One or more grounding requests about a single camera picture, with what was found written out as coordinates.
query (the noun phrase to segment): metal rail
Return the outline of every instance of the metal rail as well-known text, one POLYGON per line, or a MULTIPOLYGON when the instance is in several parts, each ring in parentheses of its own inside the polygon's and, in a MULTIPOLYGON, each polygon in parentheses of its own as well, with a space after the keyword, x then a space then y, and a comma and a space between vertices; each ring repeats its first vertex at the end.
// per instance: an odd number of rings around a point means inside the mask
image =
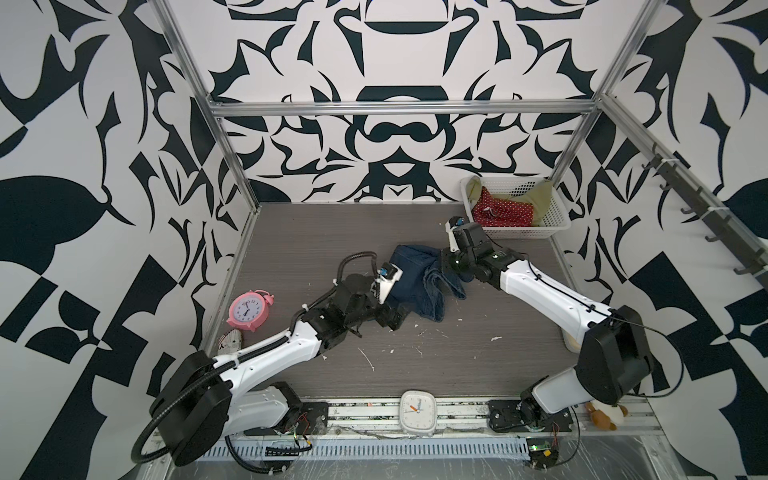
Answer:
MULTIPOLYGON (((627 70, 627 66, 632 58, 640 50, 640 46, 645 41, 648 35, 648 29, 656 18, 656 14, 667 3, 667 0, 646 0, 640 9, 640 13, 637 14, 637 18, 634 20, 632 27, 630 28, 627 37, 622 42, 613 62, 611 68, 603 77, 598 89, 594 92, 592 99, 597 102, 598 98, 602 95, 611 93, 621 80, 624 72, 627 70)), ((568 145, 565 146, 563 153, 560 155, 557 164, 552 170, 550 180, 557 186, 563 181, 565 173, 571 168, 571 164, 576 158, 576 153, 579 147, 584 143, 592 131, 595 122, 600 117, 600 111, 594 111, 590 114, 586 114, 581 118, 581 123, 576 127, 574 133, 571 135, 571 139, 568 141, 568 145)))
POLYGON ((285 115, 397 115, 584 113, 594 110, 590 99, 571 100, 445 100, 445 101, 309 101, 220 103, 210 106, 216 117, 285 115))
POLYGON ((663 190, 674 190, 689 208, 682 214, 696 214, 712 231, 704 237, 720 241, 741 262, 736 275, 752 275, 768 290, 768 252, 766 246, 736 215, 649 132, 623 104, 602 95, 598 107, 623 131, 635 147, 650 161, 646 168, 655 169, 667 182, 663 190))
POLYGON ((181 29, 174 17, 174 13, 168 5, 167 0, 150 0, 150 4, 152 5, 157 20, 160 22, 160 26, 163 29, 165 41, 179 61, 181 73, 184 74, 184 79, 187 80, 187 83, 190 85, 194 99, 203 114, 203 119, 205 119, 208 129, 221 148, 224 155, 224 161, 227 162, 227 166, 234 176, 237 187, 245 197, 245 201, 248 203, 250 210, 256 212, 256 208, 259 206, 259 201, 256 199, 256 195, 250 187, 250 182, 243 171, 243 165, 240 163, 240 157, 237 156, 234 148, 232 148, 227 132, 224 131, 219 120, 216 119, 215 115, 210 110, 208 92, 203 84, 203 80, 200 78, 199 71, 194 64, 187 43, 184 41, 184 37, 181 34, 181 29))

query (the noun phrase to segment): denim cloth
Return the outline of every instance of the denim cloth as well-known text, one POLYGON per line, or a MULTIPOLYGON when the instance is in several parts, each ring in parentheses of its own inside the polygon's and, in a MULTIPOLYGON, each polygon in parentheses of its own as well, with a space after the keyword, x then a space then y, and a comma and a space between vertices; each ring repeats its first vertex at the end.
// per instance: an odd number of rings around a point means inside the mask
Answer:
POLYGON ((402 270, 402 277, 395 282, 389 296, 410 306, 426 319, 441 322, 445 315, 443 292, 464 300, 462 281, 456 273, 440 271, 440 249, 424 245, 398 245, 389 262, 402 270))

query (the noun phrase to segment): damask wallpaper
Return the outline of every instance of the damask wallpaper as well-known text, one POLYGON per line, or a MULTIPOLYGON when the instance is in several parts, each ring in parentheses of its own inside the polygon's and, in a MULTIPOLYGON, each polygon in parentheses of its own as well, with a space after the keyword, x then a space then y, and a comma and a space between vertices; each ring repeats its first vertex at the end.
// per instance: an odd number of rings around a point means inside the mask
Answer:
MULTIPOLYGON (((214 101, 590 98, 642 2, 171 0, 214 101)), ((547 175, 578 114, 228 118, 261 201, 453 201, 547 175)))
MULTIPOLYGON (((670 0, 615 93, 758 236, 768 237, 766 39, 760 0, 670 0)), ((557 235, 582 292, 628 305, 681 348, 684 381, 651 401, 689 475, 768 475, 768 293, 602 116, 561 185, 572 228, 557 235)), ((649 334, 647 394, 681 374, 649 334)))
POLYGON ((119 478, 249 208, 144 0, 0 15, 3 478, 119 478))

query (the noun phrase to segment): white plastic basket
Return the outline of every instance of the white plastic basket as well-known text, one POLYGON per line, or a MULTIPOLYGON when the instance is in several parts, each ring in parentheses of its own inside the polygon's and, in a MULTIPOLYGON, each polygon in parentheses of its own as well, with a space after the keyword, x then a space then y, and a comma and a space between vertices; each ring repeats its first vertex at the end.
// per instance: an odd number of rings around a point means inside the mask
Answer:
MULTIPOLYGON (((464 209, 467 212, 467 218, 473 222, 472 209, 467 199, 467 183, 472 177, 462 178, 460 182, 462 189, 462 200, 464 209)), ((487 188, 491 194, 511 194, 522 195, 532 189, 538 182, 544 180, 544 177, 516 177, 508 174, 486 174, 480 177, 480 183, 487 188)), ((549 210, 541 219, 540 227, 483 227, 485 234, 491 238, 548 238, 559 230, 570 228, 571 218, 568 216, 568 210, 565 209, 563 200, 556 190, 552 190, 552 202, 549 204, 549 210)))

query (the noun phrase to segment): gray wooden floor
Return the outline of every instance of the gray wooden floor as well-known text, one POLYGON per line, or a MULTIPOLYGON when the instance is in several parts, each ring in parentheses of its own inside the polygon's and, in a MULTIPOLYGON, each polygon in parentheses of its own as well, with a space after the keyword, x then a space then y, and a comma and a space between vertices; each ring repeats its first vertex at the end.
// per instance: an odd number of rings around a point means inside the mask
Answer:
MULTIPOLYGON (((302 303, 332 286, 343 257, 374 250, 381 265, 401 243, 442 248, 447 245, 443 223, 463 214, 463 206, 455 204, 263 205, 233 295, 268 290, 275 304, 266 323, 245 332, 244 345, 287 328, 302 303)), ((500 243, 529 253, 536 266, 564 281, 547 240, 500 243)), ((369 270, 369 260, 361 259, 345 273, 369 270)), ((362 339, 347 335, 325 358, 295 365, 270 382, 284 380, 302 397, 399 396, 407 389, 503 396, 576 363, 560 329, 528 304, 478 281, 465 289, 466 300, 446 300, 442 323, 412 314, 395 332, 363 324, 362 339)))

